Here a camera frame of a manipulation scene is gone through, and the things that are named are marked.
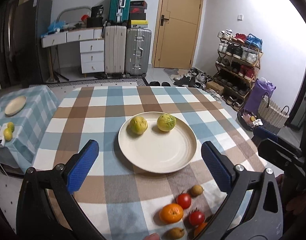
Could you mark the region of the right hand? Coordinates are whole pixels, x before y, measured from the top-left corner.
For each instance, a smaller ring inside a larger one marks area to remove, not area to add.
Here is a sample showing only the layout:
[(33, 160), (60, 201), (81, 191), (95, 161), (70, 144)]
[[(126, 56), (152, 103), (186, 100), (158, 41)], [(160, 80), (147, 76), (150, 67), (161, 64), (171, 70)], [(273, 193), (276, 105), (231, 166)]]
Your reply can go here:
[(292, 212), (294, 215), (299, 215), (306, 207), (306, 192), (293, 198), (286, 205), (286, 211)]

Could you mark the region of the left hand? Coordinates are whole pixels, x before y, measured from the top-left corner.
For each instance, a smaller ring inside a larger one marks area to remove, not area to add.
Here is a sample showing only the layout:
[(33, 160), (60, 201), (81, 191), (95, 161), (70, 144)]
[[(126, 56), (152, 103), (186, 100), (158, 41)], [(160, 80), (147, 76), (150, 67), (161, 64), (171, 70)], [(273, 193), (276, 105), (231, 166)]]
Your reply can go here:
[(157, 233), (152, 233), (148, 236), (145, 236), (143, 240), (160, 240), (160, 236)]

